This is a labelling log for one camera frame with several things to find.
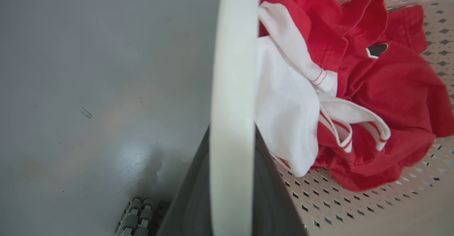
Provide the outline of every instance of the white garment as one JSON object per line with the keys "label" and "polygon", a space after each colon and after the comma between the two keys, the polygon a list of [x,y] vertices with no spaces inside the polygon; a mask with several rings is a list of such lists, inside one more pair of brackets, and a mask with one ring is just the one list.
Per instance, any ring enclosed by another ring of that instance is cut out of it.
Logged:
{"label": "white garment", "polygon": [[336,97],[337,73],[316,65],[282,4],[263,2],[259,19],[269,36],[258,38],[255,120],[271,155],[295,176],[304,176],[318,154],[318,122],[339,147],[352,150],[351,123],[360,123],[382,150],[391,136],[372,111]]}

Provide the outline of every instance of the crumpled laundry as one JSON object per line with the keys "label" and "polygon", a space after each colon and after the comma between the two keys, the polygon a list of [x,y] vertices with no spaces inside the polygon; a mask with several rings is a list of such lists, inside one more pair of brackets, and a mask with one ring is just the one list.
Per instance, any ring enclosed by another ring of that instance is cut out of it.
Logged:
{"label": "crumpled laundry", "polygon": [[421,6],[261,0],[259,19],[256,123],[296,176],[328,167],[344,188],[365,191],[454,135],[446,87],[419,55]]}

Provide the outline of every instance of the perforated plastic basket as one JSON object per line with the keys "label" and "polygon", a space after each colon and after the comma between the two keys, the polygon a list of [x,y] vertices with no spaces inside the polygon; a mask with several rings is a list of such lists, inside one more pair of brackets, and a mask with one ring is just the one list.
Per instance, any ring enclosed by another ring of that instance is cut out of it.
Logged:
{"label": "perforated plastic basket", "polygon": [[[428,49],[421,56],[453,104],[454,0],[385,1],[390,11],[423,5]],[[398,181],[365,192],[344,189],[324,169],[296,178],[277,166],[310,235],[454,235],[454,137],[436,139]]]}

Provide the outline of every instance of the red fabric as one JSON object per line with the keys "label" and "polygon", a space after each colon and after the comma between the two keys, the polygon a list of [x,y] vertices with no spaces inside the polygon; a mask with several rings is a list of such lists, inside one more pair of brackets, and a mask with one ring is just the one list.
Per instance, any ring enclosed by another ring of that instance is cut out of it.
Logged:
{"label": "red fabric", "polygon": [[[454,135],[448,92],[420,57],[427,48],[421,6],[388,14],[383,0],[261,0],[283,4],[305,39],[313,62],[338,73],[337,97],[379,115],[391,129],[382,151],[371,134],[352,125],[353,149],[346,153],[332,133],[318,127],[314,167],[328,167],[351,191],[365,191],[400,177],[420,161],[436,136]],[[267,35],[263,26],[260,35]],[[386,43],[378,59],[366,48]]]}

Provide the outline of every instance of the floor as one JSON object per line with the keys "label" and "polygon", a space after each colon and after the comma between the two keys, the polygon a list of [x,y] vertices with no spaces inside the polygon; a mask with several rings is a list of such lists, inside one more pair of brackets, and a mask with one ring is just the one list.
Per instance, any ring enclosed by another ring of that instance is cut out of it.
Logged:
{"label": "floor", "polygon": [[0,234],[112,235],[209,125],[218,0],[0,0]]}

